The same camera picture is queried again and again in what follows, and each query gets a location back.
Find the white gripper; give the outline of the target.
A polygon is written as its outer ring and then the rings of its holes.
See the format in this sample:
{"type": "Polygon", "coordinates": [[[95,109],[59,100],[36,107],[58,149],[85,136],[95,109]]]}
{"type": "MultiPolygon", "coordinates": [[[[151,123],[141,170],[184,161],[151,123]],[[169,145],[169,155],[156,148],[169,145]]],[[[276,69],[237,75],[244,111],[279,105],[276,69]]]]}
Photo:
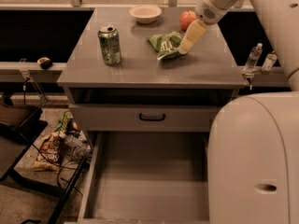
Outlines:
{"type": "Polygon", "coordinates": [[[218,23],[230,9],[232,0],[198,0],[195,13],[200,20],[193,21],[183,36],[178,52],[186,54],[206,32],[206,24],[218,23]]]}

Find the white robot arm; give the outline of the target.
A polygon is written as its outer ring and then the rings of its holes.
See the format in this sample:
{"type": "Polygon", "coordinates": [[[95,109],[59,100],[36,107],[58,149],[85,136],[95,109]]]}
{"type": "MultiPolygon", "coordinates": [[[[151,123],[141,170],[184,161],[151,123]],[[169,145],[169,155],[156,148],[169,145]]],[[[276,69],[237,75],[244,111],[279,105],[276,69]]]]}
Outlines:
{"type": "MultiPolygon", "coordinates": [[[[217,23],[238,0],[199,0],[217,23]]],[[[250,0],[290,86],[234,99],[208,140],[209,224],[299,224],[298,0],[250,0]]]]}

